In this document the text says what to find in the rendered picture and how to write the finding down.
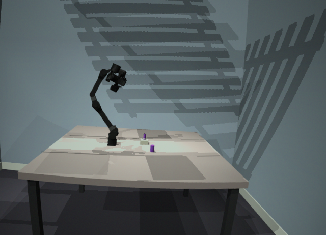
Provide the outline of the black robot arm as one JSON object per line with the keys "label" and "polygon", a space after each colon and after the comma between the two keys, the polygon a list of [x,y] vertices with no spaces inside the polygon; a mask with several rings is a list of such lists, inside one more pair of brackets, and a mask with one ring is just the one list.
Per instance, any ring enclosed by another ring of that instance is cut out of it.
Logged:
{"label": "black robot arm", "polygon": [[[95,93],[98,90],[98,88],[99,88],[101,82],[103,81],[103,79],[105,78],[105,76],[107,76],[106,77],[107,82],[110,82],[110,80],[115,81],[117,77],[116,77],[116,74],[114,74],[114,73],[118,73],[120,68],[121,67],[119,65],[116,65],[116,64],[113,63],[111,69],[108,69],[108,70],[101,69],[100,73],[99,73],[99,76],[98,76],[98,79],[95,82],[95,84],[94,84],[94,86],[92,88],[92,91],[90,92],[92,107],[99,113],[99,115],[104,120],[104,122],[106,123],[106,125],[108,126],[108,128],[110,130],[110,133],[108,134],[107,146],[115,146],[117,144],[116,136],[119,134],[119,132],[118,132],[118,128],[116,127],[116,125],[113,126],[111,124],[111,122],[108,120],[105,113],[103,112],[99,102],[96,99]],[[118,77],[118,81],[116,81],[116,84],[119,84],[121,86],[125,86],[126,82],[127,82],[126,78]]]}

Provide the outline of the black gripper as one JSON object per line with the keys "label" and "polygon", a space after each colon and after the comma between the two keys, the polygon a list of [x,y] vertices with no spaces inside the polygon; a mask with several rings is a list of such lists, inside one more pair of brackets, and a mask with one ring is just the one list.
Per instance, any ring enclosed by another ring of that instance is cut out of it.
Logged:
{"label": "black gripper", "polygon": [[125,78],[125,75],[126,75],[126,71],[125,70],[122,70],[122,69],[120,69],[119,70],[119,72],[118,72],[118,76],[116,76],[117,78],[116,78],[116,80],[115,81],[113,81],[115,84],[114,85],[112,85],[111,86],[111,91],[113,91],[113,92],[117,92],[118,91],[118,89],[119,88],[121,88],[120,86],[118,86],[118,84],[116,84],[116,81],[118,81],[118,77],[124,77]]}

